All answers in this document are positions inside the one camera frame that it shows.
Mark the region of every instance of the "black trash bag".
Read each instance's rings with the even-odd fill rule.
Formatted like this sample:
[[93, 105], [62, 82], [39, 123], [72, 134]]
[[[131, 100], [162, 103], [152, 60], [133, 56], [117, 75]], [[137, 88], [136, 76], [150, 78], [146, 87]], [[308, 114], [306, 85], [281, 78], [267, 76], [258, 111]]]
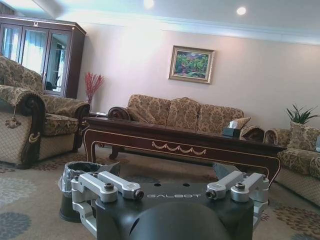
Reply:
[[64, 171], [59, 179], [58, 186], [67, 198], [72, 198], [71, 180], [85, 173], [95, 173], [103, 165], [88, 161], [71, 161], [64, 165]]

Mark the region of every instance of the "beige wall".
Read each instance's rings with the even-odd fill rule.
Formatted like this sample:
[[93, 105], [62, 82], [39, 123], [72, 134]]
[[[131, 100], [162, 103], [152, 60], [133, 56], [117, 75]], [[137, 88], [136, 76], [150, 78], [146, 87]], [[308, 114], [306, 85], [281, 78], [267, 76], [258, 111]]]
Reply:
[[[286, 107], [320, 105], [320, 47], [80, 24], [86, 31], [78, 98], [86, 99], [84, 74], [105, 76], [92, 110], [125, 107], [132, 94], [240, 108], [264, 129], [288, 128]], [[211, 85], [168, 80], [173, 45], [216, 50]], [[311, 126], [320, 128], [320, 118]]]

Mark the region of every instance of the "metal bracket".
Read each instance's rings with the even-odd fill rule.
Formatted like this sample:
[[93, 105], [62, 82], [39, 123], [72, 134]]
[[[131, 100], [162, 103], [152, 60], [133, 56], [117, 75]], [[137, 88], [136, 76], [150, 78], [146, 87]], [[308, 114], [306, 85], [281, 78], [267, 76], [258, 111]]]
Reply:
[[105, 183], [114, 184], [125, 199], [139, 200], [144, 197], [139, 183], [126, 181], [107, 171], [100, 172], [98, 179]]
[[211, 200], [224, 199], [226, 192], [237, 182], [242, 182], [243, 180], [244, 174], [241, 171], [233, 171], [217, 182], [210, 182], [207, 185], [205, 194]]
[[240, 171], [233, 171], [217, 182], [207, 185], [206, 196], [210, 200], [223, 199], [231, 190], [232, 200], [245, 203], [253, 200], [253, 229], [260, 222], [263, 211], [268, 206], [269, 180], [260, 173], [244, 178]]
[[71, 180], [72, 208], [79, 212], [82, 224], [97, 238], [97, 220], [92, 206], [98, 197], [104, 203], [111, 203], [118, 199], [118, 191], [126, 199], [139, 200], [144, 192], [138, 183], [126, 181], [108, 171], [99, 172], [97, 178], [84, 173]]

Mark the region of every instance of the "red decorative branch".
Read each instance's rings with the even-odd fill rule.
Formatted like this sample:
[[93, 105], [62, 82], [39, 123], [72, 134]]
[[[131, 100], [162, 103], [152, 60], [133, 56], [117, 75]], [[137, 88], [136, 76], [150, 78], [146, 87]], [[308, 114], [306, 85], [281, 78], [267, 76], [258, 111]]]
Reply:
[[98, 88], [105, 82], [105, 79], [101, 75], [93, 74], [91, 72], [87, 72], [84, 76], [85, 81], [85, 93], [87, 97], [87, 102], [91, 104], [92, 98]]

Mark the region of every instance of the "tassel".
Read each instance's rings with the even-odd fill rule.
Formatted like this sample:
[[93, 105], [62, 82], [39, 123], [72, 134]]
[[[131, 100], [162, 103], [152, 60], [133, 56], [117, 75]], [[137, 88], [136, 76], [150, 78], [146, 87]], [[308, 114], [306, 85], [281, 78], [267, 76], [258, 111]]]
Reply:
[[5, 125], [9, 129], [15, 129], [15, 128], [17, 128], [17, 127], [19, 127], [21, 125], [21, 122], [19, 122], [16, 119], [16, 107], [14, 107], [13, 117], [11, 118], [11, 120], [5, 120]]

